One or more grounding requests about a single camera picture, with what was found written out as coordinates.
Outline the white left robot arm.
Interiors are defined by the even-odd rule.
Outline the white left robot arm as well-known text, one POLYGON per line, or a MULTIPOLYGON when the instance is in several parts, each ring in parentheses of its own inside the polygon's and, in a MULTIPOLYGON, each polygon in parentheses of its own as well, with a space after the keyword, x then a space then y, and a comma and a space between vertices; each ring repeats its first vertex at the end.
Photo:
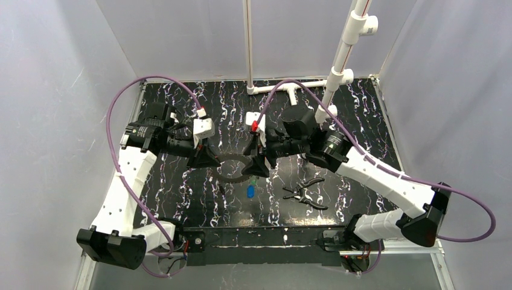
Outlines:
POLYGON ((77 233, 76 241, 95 262, 137 269, 146 253, 171 245, 179 221, 157 219, 141 228, 133 227, 136 209, 147 177, 158 155, 187 159, 191 168, 219 167, 220 161, 208 147, 214 123, 204 108, 192 123, 179 121, 177 109, 166 103, 152 103, 146 116, 130 122, 123 133, 120 150, 114 155, 115 175, 97 216, 88 229, 77 233))

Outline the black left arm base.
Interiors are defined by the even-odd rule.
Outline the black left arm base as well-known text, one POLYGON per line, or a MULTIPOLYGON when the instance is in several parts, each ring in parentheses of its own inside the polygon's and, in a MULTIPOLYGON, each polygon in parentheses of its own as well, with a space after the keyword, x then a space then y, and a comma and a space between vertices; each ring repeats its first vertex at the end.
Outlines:
POLYGON ((204 251, 206 231, 203 228, 176 228, 171 224, 164 225, 162 230, 152 225, 148 230, 141 230, 137 236, 144 238, 147 253, 168 257, 204 251))

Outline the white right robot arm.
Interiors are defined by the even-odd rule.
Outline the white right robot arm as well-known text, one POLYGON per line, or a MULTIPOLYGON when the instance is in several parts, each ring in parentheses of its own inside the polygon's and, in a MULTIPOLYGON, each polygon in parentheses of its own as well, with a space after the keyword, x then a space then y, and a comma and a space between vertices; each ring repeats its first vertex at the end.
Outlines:
POLYGON ((277 159, 303 154, 313 165, 351 178, 398 207, 386 213, 355 215, 345 230, 346 240, 370 243, 403 237, 419 246, 434 246, 450 191, 408 181, 402 172, 357 148, 347 135, 322 129, 315 113, 304 105, 285 109, 281 121, 285 132, 266 127, 265 116, 259 112, 246 113, 252 140, 243 152, 250 157, 243 175, 268 178, 277 159))

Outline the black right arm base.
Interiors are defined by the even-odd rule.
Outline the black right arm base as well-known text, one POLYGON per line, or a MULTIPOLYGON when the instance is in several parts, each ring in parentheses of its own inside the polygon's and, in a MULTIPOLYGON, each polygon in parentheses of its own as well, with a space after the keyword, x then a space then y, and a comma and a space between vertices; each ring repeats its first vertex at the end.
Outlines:
POLYGON ((385 249, 383 240, 364 242, 353 234, 334 229, 323 231, 314 243, 326 252, 339 253, 345 271, 358 276, 374 269, 385 249))

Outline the blue key tag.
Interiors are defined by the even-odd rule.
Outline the blue key tag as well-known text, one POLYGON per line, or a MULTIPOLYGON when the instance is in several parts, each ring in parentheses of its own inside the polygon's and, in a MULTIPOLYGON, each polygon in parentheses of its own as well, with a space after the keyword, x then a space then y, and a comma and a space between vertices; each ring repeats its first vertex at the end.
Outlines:
POLYGON ((252 199, 255 196, 255 185, 253 185, 253 184, 248 185, 247 190, 246 190, 246 196, 249 199, 252 199))

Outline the aluminium front rail frame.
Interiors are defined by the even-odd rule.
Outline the aluminium front rail frame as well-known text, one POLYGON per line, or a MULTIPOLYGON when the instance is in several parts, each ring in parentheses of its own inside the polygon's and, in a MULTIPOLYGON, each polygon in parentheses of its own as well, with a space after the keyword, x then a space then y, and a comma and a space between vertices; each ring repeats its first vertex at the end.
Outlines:
POLYGON ((318 246, 211 246, 173 263, 147 256, 148 270, 129 270, 84 258, 76 289, 453 289, 440 246, 404 240, 372 250, 373 270, 350 274, 355 253, 318 246))

